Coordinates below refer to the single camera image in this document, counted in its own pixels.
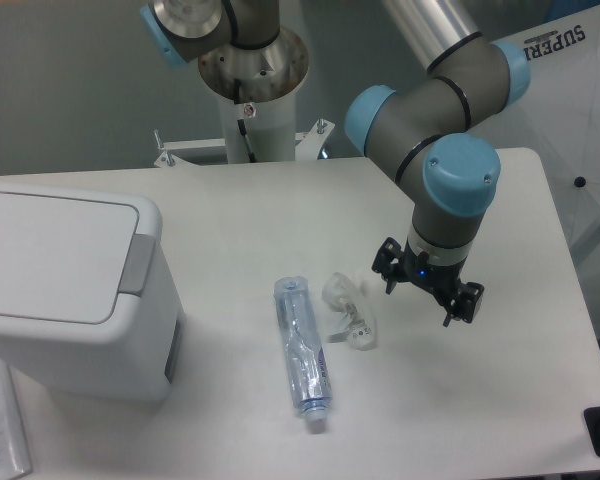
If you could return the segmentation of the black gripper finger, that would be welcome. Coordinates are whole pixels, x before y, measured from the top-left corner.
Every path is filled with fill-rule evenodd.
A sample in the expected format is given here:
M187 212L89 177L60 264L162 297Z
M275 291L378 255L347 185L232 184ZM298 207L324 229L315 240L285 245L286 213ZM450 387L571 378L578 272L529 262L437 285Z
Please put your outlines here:
M443 326L448 327L452 320L472 323L479 312L484 291L485 287L480 283L460 283L457 295L443 304L446 311Z
M386 294L391 294L398 283L404 282L403 256L400 244L392 237L386 238L376 253L372 271L386 283Z

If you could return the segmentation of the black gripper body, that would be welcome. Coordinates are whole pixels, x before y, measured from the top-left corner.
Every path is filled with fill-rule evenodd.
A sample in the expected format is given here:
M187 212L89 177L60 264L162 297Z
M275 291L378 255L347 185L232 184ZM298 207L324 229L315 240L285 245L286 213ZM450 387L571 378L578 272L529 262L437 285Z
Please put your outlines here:
M408 244L392 266L396 283L412 283L430 293L441 306L450 306L458 301L460 272L464 261L452 265L433 265L418 259Z

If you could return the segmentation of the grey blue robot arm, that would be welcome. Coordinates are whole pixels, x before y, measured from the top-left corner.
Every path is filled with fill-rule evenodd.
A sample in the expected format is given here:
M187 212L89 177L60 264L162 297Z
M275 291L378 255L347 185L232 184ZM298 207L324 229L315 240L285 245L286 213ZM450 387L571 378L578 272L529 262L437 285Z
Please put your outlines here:
M414 204L404 243L387 239L373 270L388 289L408 282L448 320L471 322L484 288L461 270L492 203L500 159L471 129L519 100L530 84L525 54L487 41L455 1L389 1L386 9L426 70L408 94L377 85L352 102L347 137ZM309 61L280 22L276 1L150 1L141 16L164 59L196 62L219 100L227 158L295 158L295 92Z

